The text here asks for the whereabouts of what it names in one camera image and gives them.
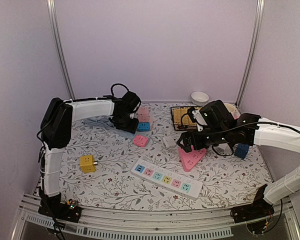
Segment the pink triangular power strip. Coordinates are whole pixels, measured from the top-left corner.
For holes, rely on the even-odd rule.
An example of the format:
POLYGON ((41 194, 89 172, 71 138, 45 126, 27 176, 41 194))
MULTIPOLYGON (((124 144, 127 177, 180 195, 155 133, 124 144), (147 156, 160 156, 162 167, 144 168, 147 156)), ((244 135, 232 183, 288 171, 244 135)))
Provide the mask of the pink triangular power strip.
POLYGON ((190 172, 198 162, 206 155, 207 150, 205 148, 201 150, 192 150, 191 152, 185 152, 181 147, 178 147, 178 154, 180 161, 185 172, 190 172))

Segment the small pink adapter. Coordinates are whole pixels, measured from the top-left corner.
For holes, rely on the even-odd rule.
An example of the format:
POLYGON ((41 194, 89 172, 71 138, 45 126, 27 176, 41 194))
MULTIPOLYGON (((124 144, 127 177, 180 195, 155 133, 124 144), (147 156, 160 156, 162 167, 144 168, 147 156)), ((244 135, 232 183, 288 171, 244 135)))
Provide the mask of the small pink adapter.
POLYGON ((139 135, 137 134, 134 138, 133 138, 133 144, 144 148, 149 142, 149 138, 143 135, 139 135))

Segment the white cube plug adapter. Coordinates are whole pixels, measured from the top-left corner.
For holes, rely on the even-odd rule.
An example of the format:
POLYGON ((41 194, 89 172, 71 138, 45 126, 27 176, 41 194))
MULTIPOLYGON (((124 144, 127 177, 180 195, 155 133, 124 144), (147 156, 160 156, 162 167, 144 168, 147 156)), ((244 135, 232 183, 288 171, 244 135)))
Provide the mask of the white cube plug adapter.
POLYGON ((163 143, 166 148, 174 148, 176 146, 176 141, 170 136, 164 136, 163 143))

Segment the blue cube socket adapter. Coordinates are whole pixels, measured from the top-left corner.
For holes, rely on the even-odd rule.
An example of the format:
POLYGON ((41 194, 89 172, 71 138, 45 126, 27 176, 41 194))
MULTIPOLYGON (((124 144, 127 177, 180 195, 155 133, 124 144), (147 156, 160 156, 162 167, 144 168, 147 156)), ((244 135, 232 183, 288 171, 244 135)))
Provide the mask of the blue cube socket adapter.
POLYGON ((236 147, 236 150, 234 152, 234 155, 238 158, 245 159, 248 152, 249 152, 250 146, 247 144, 239 143, 236 147))

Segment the yellow cube socket adapter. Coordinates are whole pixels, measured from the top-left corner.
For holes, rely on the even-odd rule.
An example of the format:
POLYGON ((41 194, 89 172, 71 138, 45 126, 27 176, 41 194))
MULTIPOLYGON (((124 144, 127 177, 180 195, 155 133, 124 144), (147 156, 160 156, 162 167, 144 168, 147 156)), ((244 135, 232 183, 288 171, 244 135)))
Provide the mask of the yellow cube socket adapter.
POLYGON ((93 155, 83 155, 80 157, 80 169, 83 173, 94 173, 98 164, 93 155))

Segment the white multicolour power strip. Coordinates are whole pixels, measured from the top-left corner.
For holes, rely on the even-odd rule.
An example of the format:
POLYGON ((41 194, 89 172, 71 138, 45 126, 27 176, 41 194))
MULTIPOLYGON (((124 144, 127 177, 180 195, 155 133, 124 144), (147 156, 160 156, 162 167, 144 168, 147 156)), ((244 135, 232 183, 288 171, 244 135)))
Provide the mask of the white multicolour power strip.
POLYGON ((167 170, 139 159, 131 168, 131 174, 157 187, 196 200, 203 187, 201 181, 167 170))

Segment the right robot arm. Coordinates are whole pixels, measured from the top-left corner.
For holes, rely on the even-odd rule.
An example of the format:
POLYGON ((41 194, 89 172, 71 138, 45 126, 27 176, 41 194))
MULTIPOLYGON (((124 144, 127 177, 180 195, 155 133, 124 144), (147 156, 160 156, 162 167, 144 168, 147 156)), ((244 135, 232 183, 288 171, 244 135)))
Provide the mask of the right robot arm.
MULTIPOLYGON (((276 148, 300 155, 300 127, 283 124, 258 114, 242 113, 234 118, 221 100, 212 101, 200 110, 187 113, 197 129, 186 128, 177 145, 185 152, 214 148, 220 144, 244 144, 259 149, 276 148)), ((279 200, 300 191, 300 165, 280 179, 266 183, 255 193, 248 213, 259 218, 279 200)))

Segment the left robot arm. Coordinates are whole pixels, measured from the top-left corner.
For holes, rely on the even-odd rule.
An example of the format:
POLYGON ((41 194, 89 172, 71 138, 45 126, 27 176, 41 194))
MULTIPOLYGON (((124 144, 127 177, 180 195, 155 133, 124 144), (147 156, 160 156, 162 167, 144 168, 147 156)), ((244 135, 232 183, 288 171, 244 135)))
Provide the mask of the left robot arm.
POLYGON ((116 129, 134 134, 139 124, 135 113, 141 103, 140 97, 129 89, 122 97, 116 97, 112 91, 102 97, 76 100, 55 97, 50 101, 36 137, 42 143, 40 194, 49 198, 44 207, 53 217, 60 217, 65 211, 64 205, 54 197, 60 195, 61 160, 71 140, 72 124, 93 117, 108 117, 116 129))

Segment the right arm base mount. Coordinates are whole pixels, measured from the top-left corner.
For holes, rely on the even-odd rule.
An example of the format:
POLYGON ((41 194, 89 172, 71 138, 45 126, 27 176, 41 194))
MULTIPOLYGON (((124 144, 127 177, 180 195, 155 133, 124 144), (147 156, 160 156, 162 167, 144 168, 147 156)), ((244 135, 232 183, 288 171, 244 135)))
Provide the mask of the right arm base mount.
POLYGON ((272 205, 262 202, 236 206, 230 210, 234 222, 246 223, 247 230, 253 235, 262 235, 266 232, 274 213, 272 205))

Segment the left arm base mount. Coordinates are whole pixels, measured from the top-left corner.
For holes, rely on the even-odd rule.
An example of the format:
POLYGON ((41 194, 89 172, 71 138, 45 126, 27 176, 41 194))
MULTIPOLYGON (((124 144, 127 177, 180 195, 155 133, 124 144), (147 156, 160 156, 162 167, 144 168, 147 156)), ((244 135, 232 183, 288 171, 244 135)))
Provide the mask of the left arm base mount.
POLYGON ((56 197, 48 197, 40 201, 38 213, 57 220, 78 223, 81 218, 82 208, 74 200, 61 202, 56 197))

